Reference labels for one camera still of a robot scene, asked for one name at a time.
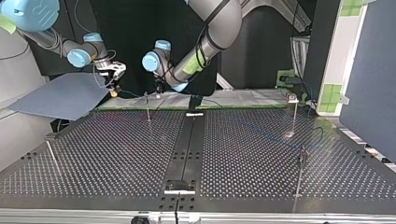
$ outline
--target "perforated metal table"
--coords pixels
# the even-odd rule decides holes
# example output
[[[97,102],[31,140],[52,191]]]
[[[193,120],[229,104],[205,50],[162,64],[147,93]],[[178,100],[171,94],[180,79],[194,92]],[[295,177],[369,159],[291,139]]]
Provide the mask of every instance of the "perforated metal table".
[[[144,111],[93,112],[27,153],[0,173],[0,217],[4,209],[396,215],[396,174],[326,119],[299,110],[293,130],[288,108],[151,113],[148,122]],[[296,197],[301,146],[309,156]],[[165,194],[177,180],[194,193]]]

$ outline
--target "black cable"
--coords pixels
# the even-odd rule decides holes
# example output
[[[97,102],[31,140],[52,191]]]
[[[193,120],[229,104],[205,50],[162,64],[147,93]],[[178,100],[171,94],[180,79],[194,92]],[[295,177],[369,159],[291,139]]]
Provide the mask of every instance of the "black cable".
[[[19,53],[19,54],[16,54],[16,55],[14,55],[14,56],[6,57],[6,58],[0,58],[0,61],[7,60],[7,59],[17,58],[17,57],[21,56],[22,54],[26,53],[26,51],[27,51],[28,49],[29,49],[29,44],[26,44],[26,49],[24,49],[23,52],[21,52],[21,53]]]
[[[179,200],[180,194],[177,196],[177,202],[176,202],[176,207],[175,207],[175,223],[178,224],[178,213],[177,213],[177,209],[178,209],[178,200]]]
[[[205,53],[204,53],[204,48],[203,48],[203,46],[202,46],[202,40],[203,40],[203,38],[204,38],[203,34],[204,34],[204,31],[206,31],[207,28],[208,28],[208,27],[207,27],[207,25],[206,25],[206,26],[204,27],[204,29],[202,29],[201,33],[200,33],[199,36],[198,36],[197,43],[196,43],[196,45],[195,45],[195,57],[196,57],[196,60],[197,60],[197,62],[198,62],[198,64],[199,64],[199,66],[200,66],[202,69],[205,69],[205,68],[208,67],[208,61],[207,61],[207,59],[206,59],[206,56],[205,56]],[[204,59],[204,63],[201,63],[200,54],[202,55],[202,57],[203,57],[203,59]]]
[[[296,3],[297,3],[297,5],[296,5],[296,8],[294,10],[293,21],[291,23],[291,38],[290,38],[291,55],[292,55],[292,59],[294,60],[295,64],[297,64],[297,58],[296,58],[296,55],[294,54],[294,48],[293,48],[292,42],[293,42],[293,38],[294,38],[294,24],[296,22],[297,12],[298,12],[298,9],[299,9],[299,6],[300,6],[300,3],[298,1],[296,1]],[[305,86],[305,82],[303,80],[303,77],[300,74],[300,70],[298,68],[296,70],[297,70],[297,76],[301,80],[306,94],[308,94],[308,97],[312,100],[314,105],[318,106],[317,103],[314,102],[314,99],[312,98],[312,94],[308,91],[308,88]]]

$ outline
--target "metal bracket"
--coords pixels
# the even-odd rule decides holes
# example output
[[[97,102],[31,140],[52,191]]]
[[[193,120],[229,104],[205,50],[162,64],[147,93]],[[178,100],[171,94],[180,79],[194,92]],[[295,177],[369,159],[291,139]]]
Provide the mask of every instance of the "metal bracket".
[[[184,180],[168,180],[164,193],[174,195],[195,194],[195,182],[188,183]]]
[[[242,4],[242,14],[246,15],[256,7],[273,7],[278,11],[290,24],[293,24],[297,0],[240,0]],[[298,32],[303,32],[305,27],[311,23],[304,10],[299,6],[295,15],[294,27]]]
[[[231,91],[234,89],[234,87],[220,73],[218,73],[217,82],[225,91]]]

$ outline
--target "green tape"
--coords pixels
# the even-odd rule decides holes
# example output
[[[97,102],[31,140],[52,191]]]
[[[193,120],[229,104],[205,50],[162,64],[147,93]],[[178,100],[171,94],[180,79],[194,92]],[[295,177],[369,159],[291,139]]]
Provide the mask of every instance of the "green tape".
[[[277,71],[277,77],[276,77],[276,86],[277,87],[287,87],[287,88],[292,88],[293,84],[287,85],[285,82],[281,81],[281,77],[295,77],[294,69],[290,70],[279,70]]]
[[[359,16],[361,14],[361,7],[363,0],[345,0],[341,8],[342,17]]]
[[[204,64],[204,56],[202,55],[201,52],[199,52],[198,55],[199,55],[198,56],[199,62],[201,64]],[[194,56],[192,56],[190,58],[189,62],[184,67],[183,72],[185,72],[186,74],[189,74],[189,75],[194,75],[196,72],[202,72],[202,70],[204,70],[204,69],[199,65],[197,56],[194,54]]]
[[[341,100],[342,85],[326,84],[321,95],[319,112],[334,113]]]
[[[0,28],[5,29],[12,35],[17,30],[17,24],[9,17],[0,14]]]

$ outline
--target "cable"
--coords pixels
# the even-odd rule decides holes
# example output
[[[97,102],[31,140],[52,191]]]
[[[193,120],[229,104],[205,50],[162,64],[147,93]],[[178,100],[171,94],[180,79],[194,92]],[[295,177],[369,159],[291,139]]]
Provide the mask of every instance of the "cable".
[[[91,31],[91,30],[85,28],[85,27],[79,22],[78,16],[77,16],[78,3],[79,3],[79,0],[77,0],[77,1],[76,1],[76,4],[75,4],[75,19],[76,19],[76,22],[77,22],[77,24],[79,25],[79,27],[81,27],[81,29],[85,30],[85,31],[88,32],[88,33],[93,33],[93,31]]]
[[[204,38],[203,33],[204,33],[204,31],[205,31],[206,29],[207,29],[207,25],[204,27],[204,29],[202,29],[201,33],[200,33],[199,36],[198,36],[197,43],[196,43],[196,45],[195,45],[195,57],[196,57],[196,60],[197,60],[197,62],[198,62],[198,64],[199,64],[199,66],[200,66],[202,69],[207,68],[207,67],[209,66],[209,63],[210,63],[210,61],[208,62],[208,61],[206,60],[206,56],[205,56],[205,53],[204,53],[204,48],[202,47],[202,39]],[[204,63],[201,63],[200,54],[201,54],[201,56],[202,56],[203,59],[204,59]]]
[[[61,131],[61,125],[62,125],[62,120],[59,119],[59,121],[58,121],[58,126],[57,126],[57,128],[56,128],[56,133],[58,133],[58,132]]]
[[[314,131],[314,130],[320,130],[320,131],[321,131],[321,134],[320,134],[319,140],[318,140],[314,145],[309,145],[308,147],[317,147],[317,145],[323,140],[324,130],[323,130],[322,127],[313,128],[312,130],[313,130],[313,131]]]
[[[55,50],[55,49],[59,48],[59,55],[62,58],[64,56],[64,42],[63,42],[62,35],[59,34],[52,27],[50,28],[50,31],[52,32],[53,37],[55,38],[55,41],[53,42],[52,46],[43,46],[43,45],[40,45],[38,43],[37,43],[37,45],[40,46],[43,49],[46,49],[46,50]]]
[[[109,50],[107,51],[107,54],[108,54],[109,52],[113,52],[113,55],[111,55],[111,57],[108,58],[108,59],[111,61],[111,60],[113,60],[113,59],[117,56],[117,51],[114,50],[114,49],[109,49]]]
[[[178,209],[178,200],[179,200],[180,194],[178,194],[177,196],[177,202],[176,202],[176,207],[175,207],[175,223],[178,224],[178,213],[177,213],[177,209]]]
[[[139,95],[137,95],[137,94],[134,94],[134,93],[131,92],[131,91],[120,91],[120,92],[128,93],[128,94],[130,94],[130,95],[132,95],[132,96],[134,96],[134,97],[142,97],[142,96],[139,96]]]
[[[96,72],[95,72],[95,65],[93,65],[92,67],[92,74],[93,74],[93,78],[95,79],[96,84],[98,85],[99,88],[107,88],[109,85],[111,85],[111,83],[114,81],[115,77],[113,77],[105,86],[101,86],[100,83],[98,82],[98,79],[96,78]]]
[[[291,23],[291,38],[290,38],[290,46],[291,46],[291,55],[292,55],[292,59],[294,60],[294,63],[295,64],[297,64],[297,58],[296,58],[296,55],[294,54],[294,48],[293,48],[293,38],[294,38],[294,24],[295,24],[295,22],[296,22],[296,17],[297,17],[297,12],[298,12],[298,9],[299,9],[299,6],[300,6],[300,3],[298,2],[298,1],[296,1],[296,8],[295,8],[295,10],[294,10],[294,15],[293,15],[293,21],[292,21],[292,23]],[[310,92],[308,92],[308,88],[305,86],[305,82],[304,82],[304,80],[303,80],[303,77],[301,76],[301,74],[300,74],[300,70],[299,69],[296,69],[297,70],[297,75],[298,75],[298,78],[302,81],[302,84],[303,84],[303,87],[304,87],[304,89],[305,89],[305,91],[306,91],[306,94],[308,94],[308,97],[312,100],[312,101],[314,101],[314,99],[312,98],[312,88],[311,88],[311,94],[310,94]]]
[[[23,50],[23,52],[21,52],[21,53],[19,53],[19,54],[16,54],[16,55],[13,55],[13,56],[10,56],[10,57],[0,58],[0,61],[7,60],[7,59],[17,58],[17,57],[23,55],[24,53],[26,53],[26,51],[27,51],[28,49],[29,49],[29,44],[26,44],[26,48]]]

